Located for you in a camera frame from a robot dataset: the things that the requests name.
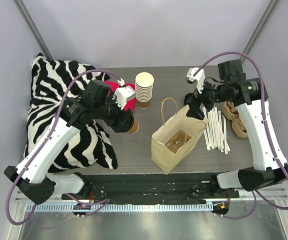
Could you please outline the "brown pulp cup carrier single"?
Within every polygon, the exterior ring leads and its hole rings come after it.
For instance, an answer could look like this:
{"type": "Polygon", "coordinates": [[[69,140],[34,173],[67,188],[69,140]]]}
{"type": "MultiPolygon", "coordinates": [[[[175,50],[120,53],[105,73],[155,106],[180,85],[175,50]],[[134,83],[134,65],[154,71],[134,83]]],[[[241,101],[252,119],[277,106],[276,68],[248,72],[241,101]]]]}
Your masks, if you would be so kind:
{"type": "Polygon", "coordinates": [[[175,154],[190,139],[191,136],[188,133],[180,130],[170,138],[166,147],[175,154]]]}

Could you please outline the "black plastic cup lid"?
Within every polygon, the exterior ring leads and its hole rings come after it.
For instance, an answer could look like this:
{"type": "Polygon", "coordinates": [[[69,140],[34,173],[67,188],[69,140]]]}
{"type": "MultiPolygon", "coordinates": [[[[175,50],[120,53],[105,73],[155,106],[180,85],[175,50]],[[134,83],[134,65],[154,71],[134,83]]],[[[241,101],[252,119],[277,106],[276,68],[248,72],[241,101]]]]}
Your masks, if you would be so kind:
{"type": "Polygon", "coordinates": [[[134,125],[134,116],[133,112],[129,109],[128,111],[123,111],[114,123],[113,130],[116,133],[126,133],[134,125]]]}

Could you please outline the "brown paper coffee cup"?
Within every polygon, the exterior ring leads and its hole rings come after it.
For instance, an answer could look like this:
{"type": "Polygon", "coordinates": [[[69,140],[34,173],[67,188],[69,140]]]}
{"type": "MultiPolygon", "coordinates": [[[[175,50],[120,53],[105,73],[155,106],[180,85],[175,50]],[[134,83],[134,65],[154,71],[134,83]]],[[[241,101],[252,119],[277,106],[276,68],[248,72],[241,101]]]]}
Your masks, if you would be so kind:
{"type": "Polygon", "coordinates": [[[128,134],[134,134],[139,130],[139,123],[136,119],[133,121],[133,125],[131,128],[127,131],[128,134]]]}

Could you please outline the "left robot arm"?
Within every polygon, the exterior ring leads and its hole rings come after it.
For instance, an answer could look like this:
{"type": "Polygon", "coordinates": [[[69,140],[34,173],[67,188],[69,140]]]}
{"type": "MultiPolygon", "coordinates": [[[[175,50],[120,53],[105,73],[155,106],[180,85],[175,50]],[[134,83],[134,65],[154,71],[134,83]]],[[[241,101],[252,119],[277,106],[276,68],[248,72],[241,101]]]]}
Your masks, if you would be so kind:
{"type": "Polygon", "coordinates": [[[135,90],[122,80],[118,83],[119,87],[112,90],[106,83],[94,80],[80,99],[65,99],[31,153],[17,166],[4,170],[5,176],[34,204],[58,194],[71,194],[81,200],[90,195],[91,183],[82,174],[54,176],[47,171],[68,142],[93,120],[105,121],[116,133],[129,133],[138,125],[132,110],[124,109],[135,98],[135,90]]]}

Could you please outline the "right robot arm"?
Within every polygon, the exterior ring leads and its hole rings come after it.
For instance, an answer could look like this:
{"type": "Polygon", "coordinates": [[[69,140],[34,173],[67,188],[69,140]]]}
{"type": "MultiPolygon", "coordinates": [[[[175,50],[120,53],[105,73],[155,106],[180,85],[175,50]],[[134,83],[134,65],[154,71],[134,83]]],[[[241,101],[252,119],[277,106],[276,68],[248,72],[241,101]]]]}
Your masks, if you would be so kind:
{"type": "Polygon", "coordinates": [[[251,144],[253,166],[220,173],[209,185],[211,195],[222,197],[230,188],[255,191],[284,182],[288,162],[283,155],[269,113],[268,94],[258,78],[247,79],[239,59],[218,65],[220,80],[216,85],[207,82],[202,69],[190,68],[187,81],[196,84],[193,93],[185,96],[188,117],[203,120],[200,105],[210,111],[215,103],[230,101],[244,121],[251,144]]]}

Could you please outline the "brown paper bag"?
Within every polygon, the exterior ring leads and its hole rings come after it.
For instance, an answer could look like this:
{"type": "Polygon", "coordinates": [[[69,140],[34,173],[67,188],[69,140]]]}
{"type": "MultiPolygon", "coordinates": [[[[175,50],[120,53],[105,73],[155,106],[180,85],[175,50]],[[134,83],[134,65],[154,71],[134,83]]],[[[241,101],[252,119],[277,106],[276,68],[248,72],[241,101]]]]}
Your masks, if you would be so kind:
{"type": "Polygon", "coordinates": [[[189,106],[165,120],[151,137],[151,159],[165,173],[171,171],[195,148],[209,120],[187,117],[189,106]]]}

